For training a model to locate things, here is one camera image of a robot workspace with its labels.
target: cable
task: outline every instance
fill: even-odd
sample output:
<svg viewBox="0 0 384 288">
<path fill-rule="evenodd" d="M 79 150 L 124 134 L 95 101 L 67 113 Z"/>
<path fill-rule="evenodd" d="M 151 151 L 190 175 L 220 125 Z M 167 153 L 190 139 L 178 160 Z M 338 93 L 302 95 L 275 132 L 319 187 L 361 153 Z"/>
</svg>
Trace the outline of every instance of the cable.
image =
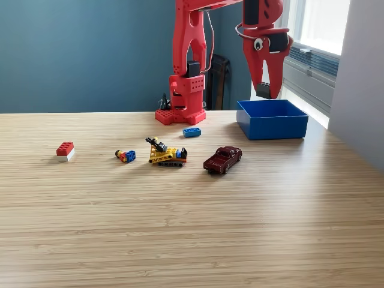
<svg viewBox="0 0 384 288">
<path fill-rule="evenodd" d="M 236 33 L 237 33 L 240 37 L 242 37 L 242 38 L 244 38 L 244 39 L 249 39 L 249 40 L 256 40 L 256 39 L 258 38 L 258 37 L 251 37 L 251 36 L 244 35 L 243 33 L 241 33 L 241 32 L 239 31 L 239 28 L 241 28 L 241 27 L 242 27 L 242 23 L 240 23 L 238 26 L 235 27 Z"/>
<path fill-rule="evenodd" d="M 211 21 L 211 17 L 209 15 L 209 12 L 206 11 L 206 14 L 208 16 L 208 20 L 209 20 L 209 25 L 211 26 L 211 31 L 212 31 L 212 47 L 211 47 L 211 53 L 209 54 L 209 66 L 207 69 L 203 70 L 200 72 L 200 74 L 204 74 L 204 73 L 207 73 L 209 71 L 209 69 L 211 69 L 211 66 L 212 66 L 212 58 L 214 56 L 214 48 L 215 48 L 215 32 L 214 32 L 214 27 L 212 26 L 212 21 Z"/>
</svg>

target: toy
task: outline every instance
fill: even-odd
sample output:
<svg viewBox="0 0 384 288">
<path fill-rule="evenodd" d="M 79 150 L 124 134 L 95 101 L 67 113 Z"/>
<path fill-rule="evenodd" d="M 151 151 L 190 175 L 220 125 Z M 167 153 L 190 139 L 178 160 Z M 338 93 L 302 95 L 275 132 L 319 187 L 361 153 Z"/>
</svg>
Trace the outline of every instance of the toy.
<svg viewBox="0 0 384 288">
<path fill-rule="evenodd" d="M 185 138 L 189 138 L 189 137 L 200 136 L 202 134 L 202 131 L 200 130 L 200 128 L 190 128 L 190 129 L 183 129 L 182 133 Z"/>
<path fill-rule="evenodd" d="M 146 138 L 148 143 L 151 144 L 151 154 L 149 160 L 151 164 L 157 164 L 159 166 L 172 166 L 182 167 L 187 162 L 187 150 L 182 148 L 179 151 L 178 148 L 167 147 L 164 143 L 157 143 L 158 138 Z"/>
<path fill-rule="evenodd" d="M 56 150 L 56 156 L 59 162 L 68 162 L 74 155 L 73 142 L 63 142 Z"/>
<path fill-rule="evenodd" d="M 241 157 L 242 152 L 239 148 L 232 146 L 220 147 L 215 155 L 204 162 L 203 167 L 208 170 L 208 173 L 226 174 L 229 168 L 240 161 Z"/>
<path fill-rule="evenodd" d="M 206 118 L 203 110 L 205 73 L 212 65 L 214 30 L 208 10 L 243 2 L 243 17 L 235 29 L 243 38 L 243 51 L 248 62 L 252 82 L 260 96 L 276 99 L 283 82 L 283 62 L 289 54 L 293 39 L 287 28 L 274 28 L 283 13 L 283 0 L 176 0 L 176 25 L 173 34 L 173 73 L 169 78 L 170 100 L 163 98 L 163 106 L 155 118 L 169 125 L 196 125 Z M 203 26 L 204 12 L 212 31 L 209 64 L 206 64 L 207 45 Z M 193 60 L 187 61 L 189 48 Z M 268 65 L 270 86 L 262 82 L 263 62 Z"/>
<path fill-rule="evenodd" d="M 134 151 L 122 152 L 117 150 L 115 152 L 117 158 L 119 158 L 123 163 L 130 163 L 136 159 L 136 153 Z"/>
</svg>

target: blue lego brick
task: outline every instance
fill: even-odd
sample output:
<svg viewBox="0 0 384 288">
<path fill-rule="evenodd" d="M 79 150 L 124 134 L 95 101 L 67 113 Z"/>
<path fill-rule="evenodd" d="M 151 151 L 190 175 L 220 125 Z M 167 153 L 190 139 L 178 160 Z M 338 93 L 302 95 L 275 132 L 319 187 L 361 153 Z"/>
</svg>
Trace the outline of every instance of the blue lego brick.
<svg viewBox="0 0 384 288">
<path fill-rule="evenodd" d="M 202 134 L 202 131 L 200 130 L 200 128 L 189 128 L 189 129 L 183 129 L 182 133 L 185 138 L 189 138 L 189 137 L 200 136 Z"/>
<path fill-rule="evenodd" d="M 126 152 L 125 153 L 126 157 L 127 157 L 127 162 L 132 162 L 133 160 L 136 159 L 136 153 L 134 151 L 129 151 L 129 152 Z"/>
<path fill-rule="evenodd" d="M 238 101 L 237 122 L 249 140 L 304 138 L 308 115 L 288 100 Z"/>
</svg>

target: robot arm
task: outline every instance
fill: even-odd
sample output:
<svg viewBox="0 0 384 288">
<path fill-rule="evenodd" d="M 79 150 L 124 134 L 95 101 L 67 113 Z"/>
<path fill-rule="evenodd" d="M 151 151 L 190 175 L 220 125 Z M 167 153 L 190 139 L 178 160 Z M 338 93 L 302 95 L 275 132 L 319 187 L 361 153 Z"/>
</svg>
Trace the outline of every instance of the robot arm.
<svg viewBox="0 0 384 288">
<path fill-rule="evenodd" d="M 268 65 L 270 94 L 276 99 L 283 82 L 283 64 L 293 40 L 286 28 L 274 28 L 283 12 L 283 0 L 176 0 L 176 27 L 173 36 L 173 72 L 170 77 L 171 110 L 156 112 L 156 119 L 164 124 L 187 122 L 196 125 L 205 119 L 202 109 L 206 65 L 203 13 L 243 2 L 242 23 L 236 27 L 243 38 L 244 55 L 250 68 L 255 90 L 262 81 L 263 62 Z M 187 61 L 189 47 L 193 61 Z"/>
</svg>

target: red toy car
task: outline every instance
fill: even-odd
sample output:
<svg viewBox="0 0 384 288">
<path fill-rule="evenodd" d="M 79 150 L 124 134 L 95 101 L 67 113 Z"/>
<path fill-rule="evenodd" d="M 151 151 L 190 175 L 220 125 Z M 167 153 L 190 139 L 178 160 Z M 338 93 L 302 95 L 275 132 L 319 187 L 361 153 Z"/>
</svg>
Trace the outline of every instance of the red toy car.
<svg viewBox="0 0 384 288">
<path fill-rule="evenodd" d="M 208 173 L 226 174 L 229 168 L 240 161 L 242 152 L 239 148 L 225 146 L 217 149 L 215 155 L 204 162 L 204 169 Z"/>
</svg>

